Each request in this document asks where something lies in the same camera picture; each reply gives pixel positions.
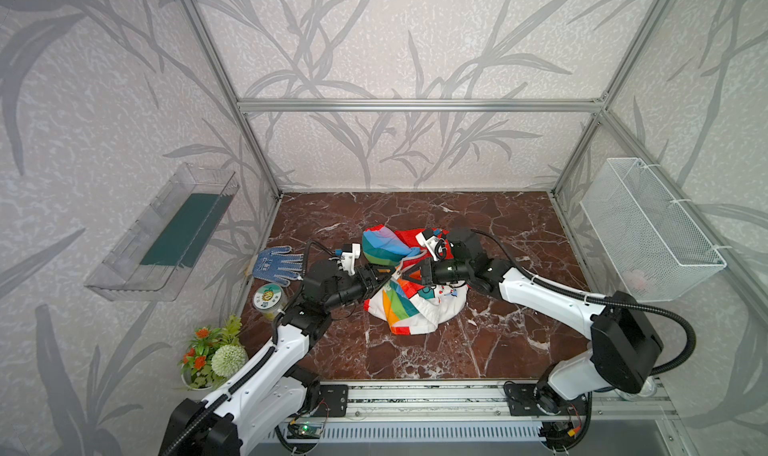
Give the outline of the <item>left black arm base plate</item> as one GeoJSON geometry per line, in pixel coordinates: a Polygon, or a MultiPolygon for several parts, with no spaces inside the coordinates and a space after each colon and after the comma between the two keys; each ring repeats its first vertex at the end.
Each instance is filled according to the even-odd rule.
{"type": "Polygon", "coordinates": [[[348,400],[348,385],[315,383],[307,390],[300,415],[306,417],[345,417],[348,400]]]}

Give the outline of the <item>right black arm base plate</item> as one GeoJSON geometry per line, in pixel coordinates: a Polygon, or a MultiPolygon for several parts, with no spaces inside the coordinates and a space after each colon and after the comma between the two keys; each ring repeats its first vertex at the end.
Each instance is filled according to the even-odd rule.
{"type": "Polygon", "coordinates": [[[548,387],[506,381],[502,386],[511,416],[587,416],[591,399],[586,394],[573,400],[560,397],[548,387]]]}

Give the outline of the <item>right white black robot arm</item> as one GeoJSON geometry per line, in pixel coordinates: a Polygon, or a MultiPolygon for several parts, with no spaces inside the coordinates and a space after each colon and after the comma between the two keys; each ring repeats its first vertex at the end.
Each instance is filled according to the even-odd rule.
{"type": "Polygon", "coordinates": [[[693,355],[697,335],[684,317],[640,304],[622,291],[607,296],[554,282],[525,269],[509,251],[492,258],[481,243],[486,235],[476,229],[454,230],[447,236],[451,258],[428,256],[401,275],[421,286],[466,284],[480,294],[542,313],[586,338],[585,351],[548,368],[532,389],[529,400],[543,412],[556,414],[606,388],[637,395],[647,380],[680,367],[693,355]],[[685,334],[683,349],[665,363],[658,361],[664,343],[649,319],[652,315],[676,323],[685,334]]]}

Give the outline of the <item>white red rainbow jacket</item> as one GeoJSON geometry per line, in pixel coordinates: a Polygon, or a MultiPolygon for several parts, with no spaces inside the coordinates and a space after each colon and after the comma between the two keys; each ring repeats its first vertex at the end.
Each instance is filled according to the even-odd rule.
{"type": "Polygon", "coordinates": [[[384,225],[363,232],[362,252],[368,262],[395,269],[389,282],[364,302],[364,309],[386,321],[393,334],[432,333],[464,308],[468,291],[465,282],[424,285],[420,272],[404,275],[421,262],[452,260],[447,235],[446,230],[438,228],[393,231],[384,225]]]}

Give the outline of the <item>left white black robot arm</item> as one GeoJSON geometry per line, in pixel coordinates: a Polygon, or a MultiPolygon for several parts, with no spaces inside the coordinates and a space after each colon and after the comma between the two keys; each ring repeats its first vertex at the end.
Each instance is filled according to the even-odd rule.
{"type": "Polygon", "coordinates": [[[174,409],[159,453],[247,455],[287,417],[315,408],[307,396],[313,377],[296,364],[330,327],[334,309],[372,298],[395,273],[371,263],[353,273],[334,260],[313,264],[275,318],[272,339],[218,389],[174,409]]]}

